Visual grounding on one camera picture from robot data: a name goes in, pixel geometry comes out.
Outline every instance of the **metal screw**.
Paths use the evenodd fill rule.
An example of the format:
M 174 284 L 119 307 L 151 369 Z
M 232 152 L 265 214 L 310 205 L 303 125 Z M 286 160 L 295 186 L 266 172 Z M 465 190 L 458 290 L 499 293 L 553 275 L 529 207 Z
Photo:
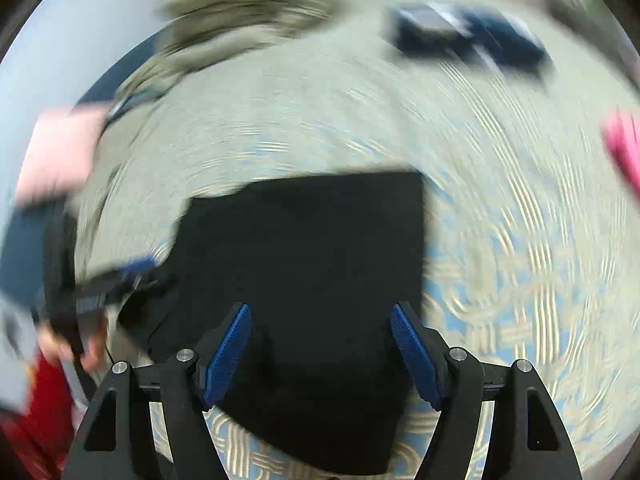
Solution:
M 462 348 L 452 348 L 449 351 L 449 355 L 456 361 L 464 361 L 466 359 L 466 352 Z
M 193 350 L 191 350 L 190 348 L 183 348 L 175 356 L 178 361 L 185 363 L 193 359 Z
M 518 370 L 522 372 L 530 372 L 533 370 L 533 365 L 526 359 L 518 359 L 516 361 L 516 366 L 518 367 Z
M 114 374 L 121 374 L 126 369 L 127 369 L 127 364 L 124 361 L 118 361 L 116 364 L 113 365 L 113 367 L 111 367 L 111 370 L 113 370 Z

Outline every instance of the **beige cloth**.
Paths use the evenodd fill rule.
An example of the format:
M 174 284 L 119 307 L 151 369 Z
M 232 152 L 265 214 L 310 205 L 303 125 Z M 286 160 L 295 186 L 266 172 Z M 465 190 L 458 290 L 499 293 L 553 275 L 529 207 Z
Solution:
M 118 100 L 151 86 L 166 92 L 188 72 L 295 37 L 328 19 L 340 0 L 160 1 L 176 20 L 157 53 L 118 88 Z

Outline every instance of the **gray object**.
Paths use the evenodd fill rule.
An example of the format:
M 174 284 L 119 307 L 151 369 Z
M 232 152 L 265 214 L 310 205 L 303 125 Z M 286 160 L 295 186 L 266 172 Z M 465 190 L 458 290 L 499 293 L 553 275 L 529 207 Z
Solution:
M 466 352 L 462 348 L 452 348 L 449 351 L 449 355 L 456 361 L 464 361 L 466 359 Z
M 516 362 L 516 366 L 520 371 L 523 371 L 523 372 L 530 372 L 531 369 L 533 368 L 531 363 L 526 359 L 518 359 L 518 361 Z
M 74 398 L 76 404 L 79 406 L 88 406 L 89 401 L 86 398 L 84 388 L 82 388 L 82 384 L 80 383 L 78 372 L 76 372 L 73 361 L 60 359 L 60 364 L 62 364 L 62 371 L 65 373 L 66 382 L 69 385 L 71 396 Z
M 116 364 L 113 365 L 113 367 L 111 368 L 111 370 L 113 370 L 114 374 L 121 374 L 123 373 L 123 371 L 125 371 L 127 369 L 127 364 L 124 361 L 118 361 Z
M 18 338 L 20 337 L 20 325 L 18 325 L 17 319 L 15 316 L 9 312 L 5 312 L 2 319 L 2 331 L 4 332 L 4 336 L 6 337 L 6 342 L 14 351 L 15 356 L 18 359 L 22 358 L 22 352 L 20 351 L 20 346 L 18 344 Z
M 185 363 L 193 359 L 193 350 L 191 350 L 190 348 L 185 348 L 183 350 L 180 350 L 175 356 L 178 361 Z

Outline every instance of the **red cloth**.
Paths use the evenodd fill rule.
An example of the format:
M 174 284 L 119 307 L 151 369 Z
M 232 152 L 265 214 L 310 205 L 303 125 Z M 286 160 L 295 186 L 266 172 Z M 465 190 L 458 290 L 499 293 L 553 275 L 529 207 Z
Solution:
M 631 113 L 615 112 L 604 123 L 602 135 L 622 175 L 640 198 L 640 121 Z
M 74 438 L 73 400 L 60 363 L 51 365 L 38 352 L 31 402 L 24 415 L 1 427 L 34 480 L 60 478 Z

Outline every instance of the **blue object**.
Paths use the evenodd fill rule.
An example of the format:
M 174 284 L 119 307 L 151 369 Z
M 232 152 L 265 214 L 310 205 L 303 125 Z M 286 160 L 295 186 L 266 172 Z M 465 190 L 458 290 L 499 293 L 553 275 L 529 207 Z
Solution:
M 218 350 L 213 355 L 213 359 L 207 366 L 207 378 L 205 391 L 202 396 L 204 404 L 211 409 L 222 397 L 231 383 L 238 361 L 244 351 L 249 336 L 251 335 L 251 308 L 244 304 L 235 319 L 231 323 L 229 330 L 220 343 Z
M 461 13 L 472 42 L 481 45 L 498 65 L 535 67 L 546 56 L 542 44 L 526 29 L 502 14 L 465 11 Z
M 433 360 L 399 304 L 391 311 L 391 333 L 420 398 L 439 409 L 444 396 L 438 389 Z
M 491 58 L 535 72 L 547 53 L 527 25 L 498 10 L 434 2 L 396 8 L 395 45 L 408 56 Z
M 82 96 L 78 104 L 111 101 L 118 87 L 154 54 L 154 34 L 122 56 Z
M 139 260 L 134 260 L 131 263 L 123 266 L 120 269 L 120 273 L 123 276 L 125 274 L 139 274 L 141 272 L 145 272 L 146 270 L 153 269 L 155 266 L 156 261 L 151 256 L 147 256 L 145 258 L 140 258 Z
M 54 205 L 14 211 L 0 249 L 0 293 L 24 310 L 42 289 L 44 236 Z

